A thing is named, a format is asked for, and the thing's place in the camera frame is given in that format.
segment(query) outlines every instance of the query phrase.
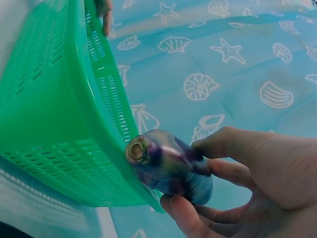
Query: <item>starfish print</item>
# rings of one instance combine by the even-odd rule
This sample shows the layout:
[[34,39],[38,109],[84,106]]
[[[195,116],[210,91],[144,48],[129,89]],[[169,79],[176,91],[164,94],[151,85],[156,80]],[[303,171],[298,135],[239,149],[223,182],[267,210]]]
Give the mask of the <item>starfish print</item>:
[[153,16],[161,16],[161,22],[163,25],[167,24],[167,18],[169,16],[178,16],[178,14],[173,10],[176,7],[176,4],[166,6],[164,3],[160,3],[159,7],[160,11],[155,13]]
[[210,46],[210,49],[213,51],[218,51],[222,53],[223,62],[227,63],[230,59],[235,59],[238,62],[245,64],[246,61],[239,55],[239,51],[241,50],[241,46],[229,46],[225,39],[221,38],[221,46]]
[[115,23],[113,17],[112,17],[112,21],[111,21],[111,22],[112,22],[112,24],[111,24],[111,31],[110,31],[110,33],[109,33],[109,36],[112,37],[112,38],[114,38],[114,37],[115,37],[115,31],[114,31],[114,29],[117,28],[118,26],[121,26],[122,23]]

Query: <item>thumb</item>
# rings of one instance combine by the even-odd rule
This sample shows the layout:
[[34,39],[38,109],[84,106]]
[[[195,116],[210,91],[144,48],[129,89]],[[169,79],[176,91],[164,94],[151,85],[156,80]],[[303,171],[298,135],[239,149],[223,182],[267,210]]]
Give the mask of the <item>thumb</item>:
[[205,139],[195,141],[192,146],[207,158],[231,157],[249,167],[254,159],[254,152],[275,135],[271,132],[247,131],[226,126]]

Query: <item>blue fabric surface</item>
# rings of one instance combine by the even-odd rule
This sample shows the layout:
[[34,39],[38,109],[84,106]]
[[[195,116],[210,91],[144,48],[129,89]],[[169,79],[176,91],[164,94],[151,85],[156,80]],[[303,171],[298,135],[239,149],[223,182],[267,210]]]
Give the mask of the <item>blue fabric surface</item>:
[[[110,45],[139,132],[190,143],[231,125],[316,137],[317,8],[311,0],[118,0]],[[214,177],[208,206],[251,193]],[[112,208],[119,238],[181,238],[149,206]]]

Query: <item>scallop shell print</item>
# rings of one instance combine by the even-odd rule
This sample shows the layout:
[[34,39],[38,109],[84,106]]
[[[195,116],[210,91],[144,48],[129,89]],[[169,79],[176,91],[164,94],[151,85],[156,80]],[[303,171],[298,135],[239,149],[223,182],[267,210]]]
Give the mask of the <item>scallop shell print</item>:
[[184,53],[190,42],[191,40],[185,37],[168,37],[159,43],[158,48],[169,54],[174,52]]
[[128,51],[133,48],[136,48],[140,44],[140,42],[141,41],[138,40],[137,36],[131,36],[122,41],[121,43],[119,43],[117,48],[121,51]]
[[275,12],[275,11],[271,12],[271,14],[274,15],[274,16],[284,16],[283,13]]
[[210,14],[226,18],[230,13],[228,12],[228,0],[212,0],[208,4],[208,12]]
[[251,24],[245,24],[245,23],[239,23],[239,22],[229,22],[228,23],[230,26],[233,26],[235,28],[241,28],[244,26],[252,26]]
[[212,90],[217,89],[220,84],[212,78],[201,73],[189,75],[184,82],[184,92],[193,101],[206,100]]
[[137,123],[139,134],[159,127],[159,120],[145,111],[145,104],[131,105],[134,120]]
[[289,49],[285,45],[281,43],[275,43],[273,45],[273,52],[276,55],[276,57],[281,58],[281,60],[284,63],[288,63],[292,61],[292,58],[293,58],[292,53],[289,51]]
[[129,70],[130,66],[125,66],[125,65],[118,65],[118,70],[119,70],[119,74],[123,83],[123,86],[127,86],[128,81],[127,81],[127,71]]
[[202,117],[198,122],[198,126],[194,128],[191,143],[193,143],[196,140],[204,139],[207,136],[218,131],[224,118],[224,114]]
[[293,21],[279,21],[279,26],[289,34],[298,35],[298,31],[294,27]]
[[206,22],[205,21],[201,21],[201,22],[197,22],[197,23],[192,23],[190,24],[189,28],[196,28],[196,27],[201,27],[203,25],[205,25]]
[[313,47],[307,47],[306,46],[306,53],[314,60],[317,61],[317,49]]
[[139,229],[132,238],[147,238],[147,235],[145,234],[143,229]]
[[305,79],[317,84],[317,74],[306,75]]
[[260,89],[262,102],[273,108],[286,108],[293,104],[292,92],[277,87],[272,82],[266,82]]

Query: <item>finger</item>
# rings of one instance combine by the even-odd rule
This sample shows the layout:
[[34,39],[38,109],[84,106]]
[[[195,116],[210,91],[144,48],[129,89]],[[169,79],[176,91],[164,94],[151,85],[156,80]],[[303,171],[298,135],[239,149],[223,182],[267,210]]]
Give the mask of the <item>finger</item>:
[[237,224],[241,221],[249,206],[250,204],[247,203],[241,207],[221,211],[210,207],[195,205],[195,209],[200,215],[216,223]]
[[193,147],[210,159],[231,157],[249,167],[250,161],[255,159],[255,153],[275,135],[277,134],[223,127],[215,134],[194,142]]
[[214,221],[209,220],[208,218],[198,214],[200,220],[211,230],[214,232],[223,235],[225,237],[232,237],[234,234],[237,233],[240,225],[239,224],[222,224],[216,223]]
[[104,34],[108,36],[110,34],[111,25],[111,12],[107,12],[103,17]]
[[172,218],[173,218],[173,212],[172,212],[172,207],[170,205],[170,197],[167,195],[163,195],[160,198],[160,205],[164,209],[165,212],[167,212]]
[[235,185],[253,190],[257,185],[251,177],[250,170],[240,163],[228,162],[222,159],[207,160],[210,172]]
[[200,219],[193,205],[181,196],[171,199],[171,207],[180,230],[188,238],[223,238],[224,236],[209,229]]

